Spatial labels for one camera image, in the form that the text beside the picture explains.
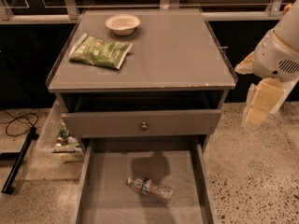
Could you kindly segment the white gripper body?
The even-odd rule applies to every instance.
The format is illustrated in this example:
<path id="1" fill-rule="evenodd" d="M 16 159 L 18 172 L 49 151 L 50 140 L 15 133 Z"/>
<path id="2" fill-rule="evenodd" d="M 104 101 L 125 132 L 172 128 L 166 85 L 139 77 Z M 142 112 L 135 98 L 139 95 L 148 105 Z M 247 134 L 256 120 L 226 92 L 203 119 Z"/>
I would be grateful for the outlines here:
<path id="1" fill-rule="evenodd" d="M 299 48 L 284 41 L 272 29 L 254 50 L 253 72 L 258 77 L 278 78 L 288 82 L 299 78 Z"/>

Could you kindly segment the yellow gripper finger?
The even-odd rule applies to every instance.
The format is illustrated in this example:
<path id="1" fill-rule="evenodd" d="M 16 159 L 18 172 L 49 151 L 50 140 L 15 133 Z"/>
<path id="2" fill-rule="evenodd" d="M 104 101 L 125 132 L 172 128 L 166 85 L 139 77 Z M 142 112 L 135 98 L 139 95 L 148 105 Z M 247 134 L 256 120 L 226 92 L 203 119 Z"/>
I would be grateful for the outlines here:
<path id="1" fill-rule="evenodd" d="M 241 63 L 235 67 L 235 71 L 241 75 L 253 74 L 253 56 L 254 52 L 251 52 Z"/>
<path id="2" fill-rule="evenodd" d="M 263 78 L 257 85 L 250 85 L 243 115 L 246 127 L 260 127 L 263 124 L 283 97 L 283 86 L 283 82 L 271 77 Z"/>

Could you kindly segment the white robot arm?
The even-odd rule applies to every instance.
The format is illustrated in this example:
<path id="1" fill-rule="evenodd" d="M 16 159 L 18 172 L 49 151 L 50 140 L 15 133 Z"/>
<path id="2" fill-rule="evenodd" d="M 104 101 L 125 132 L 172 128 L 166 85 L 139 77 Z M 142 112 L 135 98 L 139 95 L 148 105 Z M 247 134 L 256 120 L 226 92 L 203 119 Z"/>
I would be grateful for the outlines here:
<path id="1" fill-rule="evenodd" d="M 299 80 L 299 0 L 283 9 L 283 17 L 235 68 L 262 80 L 249 87 L 244 123 L 259 127 L 276 113 Z"/>

